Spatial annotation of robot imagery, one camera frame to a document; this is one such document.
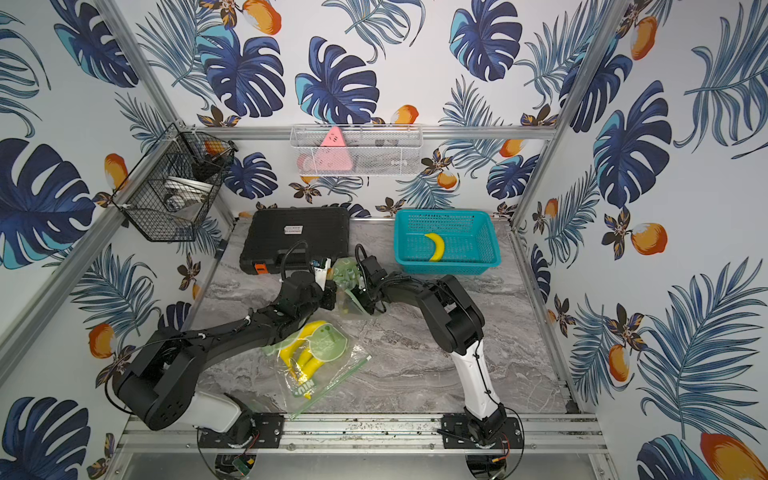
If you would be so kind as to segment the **zip-top bag green print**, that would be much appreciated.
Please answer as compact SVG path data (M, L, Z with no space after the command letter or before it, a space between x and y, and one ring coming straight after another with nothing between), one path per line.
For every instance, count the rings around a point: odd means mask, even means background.
M336 285L335 311L341 318L363 318L370 315L361 301L364 281L353 257L338 259L331 268L329 279Z

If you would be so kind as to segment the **zip-top bag with bananas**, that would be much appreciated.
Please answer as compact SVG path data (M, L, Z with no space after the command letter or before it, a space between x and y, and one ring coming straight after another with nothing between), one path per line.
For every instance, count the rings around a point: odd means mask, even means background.
M261 351L272 357L290 418L308 412L371 360L340 327L317 320Z

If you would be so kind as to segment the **yellow bananas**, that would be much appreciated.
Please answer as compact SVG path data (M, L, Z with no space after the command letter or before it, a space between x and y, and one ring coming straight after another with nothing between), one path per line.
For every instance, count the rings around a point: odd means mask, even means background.
M279 358L287 367L293 382L293 394L297 397L310 400L313 396L315 390L313 377L325 362L318 359L312 352L310 339L315 333L321 335L327 333L329 327L330 325L325 321L312 322L298 332L290 345L279 351Z

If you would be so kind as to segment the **yellow single banana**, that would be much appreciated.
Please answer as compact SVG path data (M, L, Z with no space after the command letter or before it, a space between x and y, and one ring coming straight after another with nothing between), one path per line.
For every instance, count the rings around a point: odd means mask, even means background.
M433 247L433 252L429 257L430 262L440 262L443 260L446 253L446 243L444 238L437 233L427 233L425 238L428 239Z

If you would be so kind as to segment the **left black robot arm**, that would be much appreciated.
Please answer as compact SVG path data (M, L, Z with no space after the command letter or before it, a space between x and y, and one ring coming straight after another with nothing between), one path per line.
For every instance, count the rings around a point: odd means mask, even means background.
M197 389L208 368L245 351L276 345L298 333L319 309L335 307L337 287L295 271L270 304L241 320L201 330L158 328L112 383L114 395L152 431L176 424L225 435L242 444L255 431L253 412L230 396Z

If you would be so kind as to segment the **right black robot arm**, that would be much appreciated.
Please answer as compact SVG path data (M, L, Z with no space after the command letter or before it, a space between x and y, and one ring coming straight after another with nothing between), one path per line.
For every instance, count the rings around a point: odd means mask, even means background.
M374 256L359 260L357 267L363 286L354 295L363 309L372 314L388 304L416 307L433 340L453 361L468 423L485 435L498 432L507 415L485 360L485 318L459 280L453 275L421 280L402 272L389 273Z

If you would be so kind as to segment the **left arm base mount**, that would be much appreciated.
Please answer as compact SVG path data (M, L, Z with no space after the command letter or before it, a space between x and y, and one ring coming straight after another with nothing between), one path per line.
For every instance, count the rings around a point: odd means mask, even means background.
M213 449L276 449L280 446L285 417L279 413L244 413L226 432L203 428L198 445Z

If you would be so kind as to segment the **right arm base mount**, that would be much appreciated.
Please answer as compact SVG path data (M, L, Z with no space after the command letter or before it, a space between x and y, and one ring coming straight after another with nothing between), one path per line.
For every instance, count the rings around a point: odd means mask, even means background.
M446 414L440 420L437 433L443 447L459 449L516 450L524 447L524 435L520 422L506 414L493 413L479 420L468 411Z

